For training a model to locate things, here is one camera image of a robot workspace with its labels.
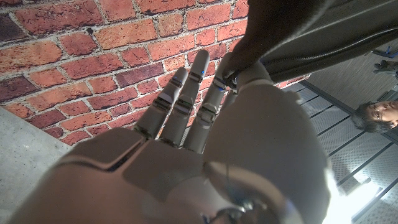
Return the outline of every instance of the gray concrete wall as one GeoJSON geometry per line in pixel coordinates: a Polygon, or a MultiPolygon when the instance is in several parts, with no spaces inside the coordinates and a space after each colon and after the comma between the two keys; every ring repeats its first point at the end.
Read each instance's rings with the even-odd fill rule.
{"type": "Polygon", "coordinates": [[[70,146],[0,107],[0,223],[70,146]]]}

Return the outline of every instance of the red brick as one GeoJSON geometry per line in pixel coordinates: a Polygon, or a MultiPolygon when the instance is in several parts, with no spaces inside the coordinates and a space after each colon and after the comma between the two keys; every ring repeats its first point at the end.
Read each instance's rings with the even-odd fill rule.
{"type": "Polygon", "coordinates": [[[135,84],[137,82],[155,77],[163,73],[162,63],[155,63],[153,65],[146,65],[141,68],[136,68],[128,72],[122,72],[116,75],[116,79],[121,87],[135,84]]]}
{"type": "Polygon", "coordinates": [[[281,82],[279,84],[279,88],[285,88],[287,86],[287,84],[288,84],[288,81],[281,82]]]}
{"type": "Polygon", "coordinates": [[[246,31],[246,26],[248,24],[247,20],[234,22],[227,26],[222,26],[218,28],[217,40],[225,40],[232,37],[237,37],[239,35],[243,35],[246,31]]]}
{"type": "Polygon", "coordinates": [[[66,130],[73,131],[85,126],[90,126],[94,124],[100,124],[104,121],[112,120],[111,115],[106,112],[95,112],[90,114],[80,115],[76,118],[69,119],[61,123],[66,130]]]}
{"type": "Polygon", "coordinates": [[[199,90],[208,88],[208,87],[211,85],[211,82],[212,82],[212,81],[213,81],[213,78],[206,78],[206,79],[204,79],[204,80],[201,82],[201,84],[200,84],[199,90]]]}
{"type": "Polygon", "coordinates": [[[49,40],[9,47],[0,50],[0,73],[56,62],[61,56],[61,49],[49,40]]]}
{"type": "Polygon", "coordinates": [[[216,40],[216,32],[214,29],[205,29],[197,34],[197,44],[204,46],[214,43],[216,40]]]}
{"type": "Polygon", "coordinates": [[[126,44],[135,44],[156,39],[152,19],[130,24],[121,24],[99,30],[95,37],[104,49],[112,49],[126,44]]]}
{"type": "Polygon", "coordinates": [[[93,96],[88,100],[92,107],[95,110],[100,110],[104,108],[108,108],[110,106],[118,105],[120,103],[127,102],[137,96],[137,92],[135,89],[132,88],[126,88],[121,91],[117,91],[116,93],[109,93],[104,96],[93,96]]]}
{"type": "Polygon", "coordinates": [[[82,96],[90,96],[91,91],[88,89],[86,84],[77,83],[60,88],[54,88],[47,90],[37,96],[32,96],[27,99],[37,110],[45,110],[50,108],[57,103],[63,103],[68,100],[74,100],[82,96]]]}
{"type": "Polygon", "coordinates": [[[0,6],[7,6],[7,5],[13,5],[13,4],[20,4],[22,3],[22,0],[0,0],[0,6]]]}
{"type": "Polygon", "coordinates": [[[110,21],[136,16],[131,0],[99,0],[99,3],[110,21]]]}
{"type": "MultiPolygon", "coordinates": [[[[196,113],[198,113],[198,110],[199,110],[200,104],[194,105],[193,107],[196,109],[196,113]]],[[[192,110],[191,110],[191,114],[190,114],[190,116],[189,116],[189,117],[192,117],[192,116],[194,116],[194,115],[195,115],[195,109],[194,109],[194,108],[192,108],[192,110]]]]}
{"type": "Polygon", "coordinates": [[[173,77],[174,73],[170,73],[164,76],[159,77],[157,80],[159,81],[160,87],[164,88],[170,79],[173,77]]]}
{"type": "Polygon", "coordinates": [[[203,91],[201,92],[201,95],[203,96],[203,99],[205,98],[205,96],[206,96],[208,90],[209,90],[209,89],[206,89],[206,90],[203,90],[203,91]]]}
{"type": "Polygon", "coordinates": [[[191,117],[191,118],[189,118],[189,120],[188,120],[188,124],[187,124],[187,127],[189,127],[189,126],[191,126],[192,125],[192,123],[193,123],[193,120],[195,119],[195,117],[191,117]]]}
{"type": "Polygon", "coordinates": [[[131,111],[131,107],[128,104],[119,105],[113,109],[110,109],[110,112],[111,112],[112,116],[114,116],[114,117],[120,116],[120,115],[125,114],[130,111],[131,111]]]}
{"type": "Polygon", "coordinates": [[[40,87],[49,87],[67,82],[67,79],[57,69],[31,73],[30,78],[40,87]]]}
{"type": "Polygon", "coordinates": [[[185,66],[185,56],[180,55],[174,58],[164,60],[164,66],[166,67],[166,71],[176,70],[180,67],[185,66]]]}
{"type": "Polygon", "coordinates": [[[141,12],[148,15],[157,14],[159,12],[171,11],[174,9],[182,9],[195,4],[195,0],[137,0],[141,12]]]}
{"type": "Polygon", "coordinates": [[[6,30],[6,32],[0,32],[0,42],[27,37],[24,31],[22,31],[22,29],[10,19],[8,14],[0,14],[0,30],[6,30]]]}
{"type": "Polygon", "coordinates": [[[87,128],[87,131],[92,134],[93,136],[99,135],[101,133],[104,133],[105,131],[107,131],[109,128],[106,124],[102,124],[99,126],[95,126],[92,128],[87,128]]]}
{"type": "Polygon", "coordinates": [[[61,141],[71,146],[78,141],[88,139],[90,137],[91,136],[85,131],[75,131],[74,133],[68,134],[65,138],[61,139],[61,141]]]}
{"type": "Polygon", "coordinates": [[[35,114],[29,108],[20,103],[13,103],[11,105],[4,106],[4,108],[20,118],[27,118],[35,114]]]}
{"type": "Polygon", "coordinates": [[[36,87],[26,80],[26,78],[10,78],[0,82],[0,101],[10,100],[33,91],[36,91],[36,87]]]}
{"type": "Polygon", "coordinates": [[[114,121],[109,122],[109,126],[111,128],[117,128],[117,127],[121,127],[127,124],[131,124],[133,122],[136,122],[139,120],[139,118],[145,113],[146,110],[140,110],[137,111],[135,113],[129,114],[129,115],[125,115],[121,118],[118,118],[114,121]]]}
{"type": "Polygon", "coordinates": [[[117,88],[112,77],[95,78],[88,82],[93,87],[94,93],[105,93],[117,88]]]}
{"type": "Polygon", "coordinates": [[[69,103],[67,105],[62,105],[59,109],[67,115],[78,115],[82,113],[89,112],[89,107],[83,101],[77,101],[74,103],[69,103]]]}
{"type": "Polygon", "coordinates": [[[238,0],[232,13],[232,18],[246,17],[249,12],[248,0],[238,0]]]}
{"type": "Polygon", "coordinates": [[[151,80],[145,83],[141,83],[137,85],[137,89],[141,94],[146,94],[152,91],[155,91],[159,85],[155,80],[151,80]]]}
{"type": "Polygon", "coordinates": [[[58,121],[62,121],[65,118],[66,117],[61,114],[61,112],[57,110],[52,110],[42,113],[40,115],[36,115],[33,118],[28,119],[27,121],[38,128],[45,128],[47,126],[57,123],[58,121]]]}
{"type": "Polygon", "coordinates": [[[50,3],[20,9],[16,11],[16,16],[21,24],[34,34],[89,26],[103,21],[94,1],[90,0],[50,3]]]}
{"type": "Polygon", "coordinates": [[[210,62],[209,66],[207,66],[205,77],[214,75],[215,73],[216,73],[216,62],[210,62]]]}
{"type": "Polygon", "coordinates": [[[159,33],[161,37],[179,34],[182,32],[182,15],[171,14],[159,17],[159,33]]]}
{"type": "Polygon", "coordinates": [[[153,102],[153,100],[157,98],[159,93],[160,93],[160,91],[148,94],[148,95],[146,95],[144,97],[141,97],[141,98],[138,98],[138,99],[135,99],[135,100],[132,100],[131,104],[132,104],[132,106],[135,109],[149,106],[153,102]]]}
{"type": "Polygon", "coordinates": [[[234,50],[236,44],[237,44],[239,41],[241,41],[241,39],[242,39],[242,37],[239,38],[239,39],[236,39],[236,40],[232,40],[232,43],[230,43],[229,46],[228,46],[228,48],[229,48],[228,51],[229,51],[229,52],[232,52],[232,51],[234,50]]]}
{"type": "Polygon", "coordinates": [[[224,101],[225,101],[225,98],[226,98],[226,94],[224,94],[224,96],[223,96],[223,99],[221,100],[221,103],[220,103],[220,105],[222,105],[222,104],[224,103],[224,101]]]}
{"type": "Polygon", "coordinates": [[[78,33],[60,37],[60,42],[70,55],[86,55],[97,48],[94,40],[87,34],[78,33]]]}
{"type": "MultiPolygon", "coordinates": [[[[215,44],[209,47],[205,47],[204,49],[209,52],[210,60],[221,58],[226,54],[225,43],[215,44]]],[[[187,54],[187,59],[189,63],[193,63],[195,57],[197,56],[197,53],[198,51],[194,51],[187,54]]]]}
{"type": "Polygon", "coordinates": [[[128,49],[122,52],[122,58],[130,66],[143,65],[149,63],[148,54],[143,47],[128,49]]]}
{"type": "Polygon", "coordinates": [[[187,12],[187,28],[193,30],[219,24],[229,20],[230,4],[210,6],[204,9],[192,9],[187,12]]]}
{"type": "Polygon", "coordinates": [[[97,75],[123,68],[122,63],[115,54],[104,54],[97,57],[83,58],[61,65],[72,79],[97,75]]]}
{"type": "Polygon", "coordinates": [[[199,103],[199,102],[201,102],[201,93],[200,92],[198,92],[197,98],[195,99],[195,103],[199,103]]]}
{"type": "Polygon", "coordinates": [[[63,135],[63,129],[60,127],[48,128],[44,131],[55,138],[59,138],[63,135]]]}
{"type": "Polygon", "coordinates": [[[186,35],[172,40],[164,40],[154,44],[148,44],[152,59],[159,60],[169,56],[185,52],[195,46],[193,35],[186,35]]]}

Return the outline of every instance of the robotic hand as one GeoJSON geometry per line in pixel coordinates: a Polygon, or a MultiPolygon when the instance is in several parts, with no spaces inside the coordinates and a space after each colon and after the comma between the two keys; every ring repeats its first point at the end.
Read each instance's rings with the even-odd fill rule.
{"type": "Polygon", "coordinates": [[[321,223],[326,157],[299,97],[274,87],[260,62],[217,115],[224,56],[179,147],[209,57],[201,50],[190,73],[178,69],[133,130],[79,143],[9,223],[321,223]]]}

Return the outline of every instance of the robot finger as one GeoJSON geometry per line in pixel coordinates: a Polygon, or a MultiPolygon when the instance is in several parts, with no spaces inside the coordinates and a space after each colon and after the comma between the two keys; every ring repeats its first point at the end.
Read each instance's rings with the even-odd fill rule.
{"type": "Polygon", "coordinates": [[[210,55],[206,50],[198,52],[192,64],[188,79],[160,135],[161,141],[173,147],[180,145],[209,60],[210,55]]]}
{"type": "Polygon", "coordinates": [[[226,95],[226,98],[224,100],[223,106],[220,109],[220,112],[225,110],[225,108],[227,108],[229,105],[233,104],[237,96],[238,92],[236,90],[230,90],[226,95]]]}
{"type": "Polygon", "coordinates": [[[223,70],[230,58],[231,54],[228,53],[221,60],[205,99],[198,110],[197,117],[193,120],[192,126],[183,144],[183,147],[188,150],[199,154],[203,152],[208,133],[216,119],[218,108],[226,92],[223,70]]]}
{"type": "Polygon", "coordinates": [[[147,139],[154,139],[160,131],[172,105],[175,103],[187,77],[187,70],[179,68],[159,96],[142,115],[134,130],[142,133],[147,139]]]}

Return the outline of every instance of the light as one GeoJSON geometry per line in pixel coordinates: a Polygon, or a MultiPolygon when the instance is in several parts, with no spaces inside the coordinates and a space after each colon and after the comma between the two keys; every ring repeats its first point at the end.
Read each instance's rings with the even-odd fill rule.
{"type": "Polygon", "coordinates": [[[323,224],[351,224],[351,219],[374,199],[382,188],[368,178],[347,196],[336,187],[333,177],[328,176],[330,204],[323,224]]]}
{"type": "Polygon", "coordinates": [[[349,214],[351,214],[352,217],[355,216],[371,202],[381,190],[382,188],[373,183],[370,178],[366,180],[347,196],[346,209],[349,214]]]}

